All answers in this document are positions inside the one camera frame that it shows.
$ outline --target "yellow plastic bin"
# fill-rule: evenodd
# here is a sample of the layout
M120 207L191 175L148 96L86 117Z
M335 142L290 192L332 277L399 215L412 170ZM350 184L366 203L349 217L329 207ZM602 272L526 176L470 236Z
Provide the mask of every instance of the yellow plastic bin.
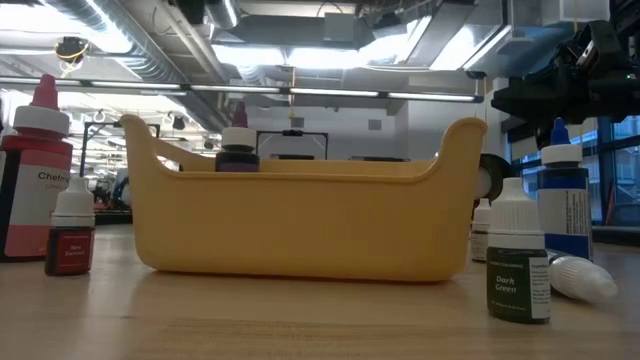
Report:
M465 264L480 119L451 125L434 160L263 160L258 173L216 173L215 159L153 138L140 118L120 122L136 249L153 268L440 281Z

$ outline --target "wooden table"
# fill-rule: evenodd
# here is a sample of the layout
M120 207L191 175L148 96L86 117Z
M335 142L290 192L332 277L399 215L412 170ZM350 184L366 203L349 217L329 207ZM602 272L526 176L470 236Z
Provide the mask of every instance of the wooden table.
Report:
M90 275L0 264L0 359L640 359L640 251L596 246L620 296L554 297L549 325L488 316L484 265L435 285L166 274L129 226L100 227Z

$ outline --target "small bottle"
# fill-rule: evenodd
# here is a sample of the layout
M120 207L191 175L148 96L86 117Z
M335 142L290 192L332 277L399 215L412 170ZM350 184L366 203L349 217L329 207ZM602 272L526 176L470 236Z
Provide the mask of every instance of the small bottle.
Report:
M567 297L592 304L618 294L618 286L607 270L591 261L553 250L549 254L551 288Z
M58 194L51 214L44 271L49 276L86 274L91 270L95 230L93 194L84 178L73 177L67 190Z
M260 159L253 153L256 131L248 128L244 102L236 105L231 127L222 129L222 149L216 155L216 171L257 172Z
M73 153L62 141L69 117L58 109L53 76L42 75L31 104L16 109L13 127L18 134L3 137L0 146L0 262L42 261Z
M569 142L556 119L551 145L542 149L538 172L538 208L547 249L592 259L589 170L580 167L582 147Z
M491 206L489 199L480 199L478 207L473 211L471 223L471 260L485 262L489 243L489 219Z
M491 316L524 324L544 324L551 315L549 261L538 208L522 179L504 179L491 203L487 249L487 307Z

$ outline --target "purple bottle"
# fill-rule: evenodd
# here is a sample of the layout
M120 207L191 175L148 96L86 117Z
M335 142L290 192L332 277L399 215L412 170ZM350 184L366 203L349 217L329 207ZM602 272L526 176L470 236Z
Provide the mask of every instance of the purple bottle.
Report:
M253 153L256 131L247 126L244 102L236 105L231 127L222 130L222 152L216 155L216 171L258 172L260 158Z

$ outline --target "blue label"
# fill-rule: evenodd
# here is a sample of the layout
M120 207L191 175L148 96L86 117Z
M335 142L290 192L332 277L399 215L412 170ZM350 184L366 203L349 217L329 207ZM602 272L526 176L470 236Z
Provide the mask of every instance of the blue label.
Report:
M591 260L591 246L588 236L545 234L544 242L547 249Z
M586 189L586 177L546 177L538 189Z

